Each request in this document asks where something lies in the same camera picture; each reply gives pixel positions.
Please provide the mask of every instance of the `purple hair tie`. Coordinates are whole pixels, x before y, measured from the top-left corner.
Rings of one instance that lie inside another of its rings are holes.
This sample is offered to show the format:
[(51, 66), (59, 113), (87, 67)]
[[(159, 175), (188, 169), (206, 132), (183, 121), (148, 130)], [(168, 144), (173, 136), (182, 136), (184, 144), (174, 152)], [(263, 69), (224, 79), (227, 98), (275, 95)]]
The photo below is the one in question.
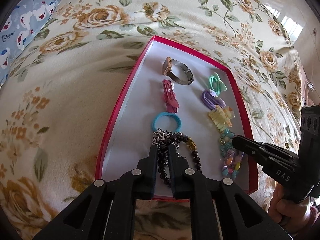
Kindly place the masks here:
[(211, 89), (205, 89), (201, 95), (201, 99), (210, 110), (216, 110), (216, 105), (222, 108), (226, 106), (226, 103)]

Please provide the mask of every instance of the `human hand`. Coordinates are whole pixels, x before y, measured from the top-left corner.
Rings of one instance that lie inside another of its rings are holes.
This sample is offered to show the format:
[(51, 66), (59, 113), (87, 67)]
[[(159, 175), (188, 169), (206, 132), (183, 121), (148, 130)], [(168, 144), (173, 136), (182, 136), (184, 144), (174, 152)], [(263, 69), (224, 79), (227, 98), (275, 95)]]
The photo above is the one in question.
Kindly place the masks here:
[(278, 184), (273, 192), (268, 209), (269, 216), (274, 222), (280, 223), (282, 215), (290, 218), (283, 228), (290, 234), (301, 230), (310, 220), (310, 197), (296, 204), (293, 201), (282, 199), (284, 188)]

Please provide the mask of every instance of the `bedspread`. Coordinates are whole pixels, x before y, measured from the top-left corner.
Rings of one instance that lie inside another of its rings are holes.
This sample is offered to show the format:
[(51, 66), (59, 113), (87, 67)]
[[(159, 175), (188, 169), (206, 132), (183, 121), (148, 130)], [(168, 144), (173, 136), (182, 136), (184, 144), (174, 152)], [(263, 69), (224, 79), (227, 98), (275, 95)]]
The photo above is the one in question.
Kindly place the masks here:
[[(0, 91), (0, 201), (24, 240), (94, 179), (113, 107), (153, 35), (230, 68), (254, 139), (297, 152), (301, 63), (259, 0), (62, 0)], [(251, 197), (274, 181), (259, 167)], [(187, 203), (139, 201), (135, 239), (191, 239)]]

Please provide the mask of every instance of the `silver rivet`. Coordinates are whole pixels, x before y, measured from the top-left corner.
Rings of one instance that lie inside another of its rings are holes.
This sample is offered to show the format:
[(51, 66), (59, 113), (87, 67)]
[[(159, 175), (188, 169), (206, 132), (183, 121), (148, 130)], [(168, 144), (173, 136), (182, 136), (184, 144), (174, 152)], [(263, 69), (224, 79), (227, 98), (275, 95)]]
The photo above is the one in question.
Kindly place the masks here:
[(231, 185), (233, 183), (233, 180), (230, 178), (224, 178), (222, 182), (226, 185)]
[(97, 179), (93, 184), (96, 187), (101, 187), (104, 184), (104, 181), (102, 179)]
[(184, 172), (185, 172), (185, 174), (188, 174), (188, 175), (195, 174), (195, 170), (192, 168), (185, 169)]
[(139, 170), (139, 169), (134, 169), (134, 170), (131, 171), (131, 174), (132, 174), (132, 175), (136, 175), (136, 176), (137, 176), (137, 175), (140, 175), (140, 174), (141, 174), (141, 170)]

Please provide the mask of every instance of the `blue pillow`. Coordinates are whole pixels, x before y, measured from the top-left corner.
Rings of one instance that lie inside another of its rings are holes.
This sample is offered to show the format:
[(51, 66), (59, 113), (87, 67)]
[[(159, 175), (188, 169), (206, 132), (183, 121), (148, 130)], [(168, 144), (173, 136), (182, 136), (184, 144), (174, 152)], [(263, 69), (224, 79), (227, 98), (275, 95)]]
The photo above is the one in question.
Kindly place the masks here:
[(10, 64), (40, 32), (61, 0), (21, 0), (4, 24), (0, 35), (0, 87)]

